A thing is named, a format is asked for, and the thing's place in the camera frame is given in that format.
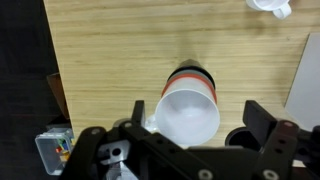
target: white surface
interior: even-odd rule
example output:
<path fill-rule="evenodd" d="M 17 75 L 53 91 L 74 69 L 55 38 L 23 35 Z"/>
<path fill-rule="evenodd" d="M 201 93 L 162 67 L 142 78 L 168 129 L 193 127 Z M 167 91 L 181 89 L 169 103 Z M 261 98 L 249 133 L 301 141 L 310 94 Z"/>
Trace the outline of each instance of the white surface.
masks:
<path fill-rule="evenodd" d="M 179 145 L 199 145 L 218 130 L 220 115 L 209 87 L 195 78 L 174 81 L 159 101 L 155 122 Z"/>
<path fill-rule="evenodd" d="M 320 125 L 320 33 L 309 36 L 285 109 L 304 129 Z"/>
<path fill-rule="evenodd" d="M 278 19 L 284 19 L 292 12 L 289 0 L 246 0 L 249 7 L 258 11 L 273 11 Z"/>

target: wooden table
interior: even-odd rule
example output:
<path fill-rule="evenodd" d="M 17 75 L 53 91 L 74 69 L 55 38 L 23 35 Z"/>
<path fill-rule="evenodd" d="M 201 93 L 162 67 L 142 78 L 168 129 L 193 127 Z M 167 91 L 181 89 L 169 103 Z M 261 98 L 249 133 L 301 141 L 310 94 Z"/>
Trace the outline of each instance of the wooden table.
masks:
<path fill-rule="evenodd" d="M 284 104 L 310 32 L 320 31 L 320 1 L 292 0 L 292 15 L 245 0 L 46 0 L 75 135 L 130 117 L 143 99 L 151 115 L 170 73 L 198 60 L 214 77 L 221 125 L 206 145 L 221 146 L 242 125 L 245 100 L 275 117 Z"/>

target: dark floor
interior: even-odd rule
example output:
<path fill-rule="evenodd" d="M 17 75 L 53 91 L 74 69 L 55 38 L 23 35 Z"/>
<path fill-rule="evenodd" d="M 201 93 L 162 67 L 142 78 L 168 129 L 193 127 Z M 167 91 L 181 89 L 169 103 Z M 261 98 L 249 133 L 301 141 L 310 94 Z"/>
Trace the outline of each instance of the dark floor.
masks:
<path fill-rule="evenodd" d="M 58 72 L 42 0 L 0 0 L 0 179 L 46 174 L 34 138 L 60 114 L 46 75 Z"/>

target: small box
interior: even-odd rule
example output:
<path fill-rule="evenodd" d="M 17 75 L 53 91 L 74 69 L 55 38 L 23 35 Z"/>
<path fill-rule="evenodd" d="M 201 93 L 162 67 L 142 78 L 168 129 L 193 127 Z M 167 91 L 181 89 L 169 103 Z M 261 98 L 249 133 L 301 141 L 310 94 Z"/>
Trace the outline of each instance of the small box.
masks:
<path fill-rule="evenodd" d="M 62 173 L 66 161 L 61 161 L 61 154 L 57 153 L 56 149 L 63 141 L 71 154 L 73 149 L 71 138 L 73 138 L 73 132 L 70 128 L 53 128 L 35 138 L 42 162 L 49 175 L 58 176 Z"/>

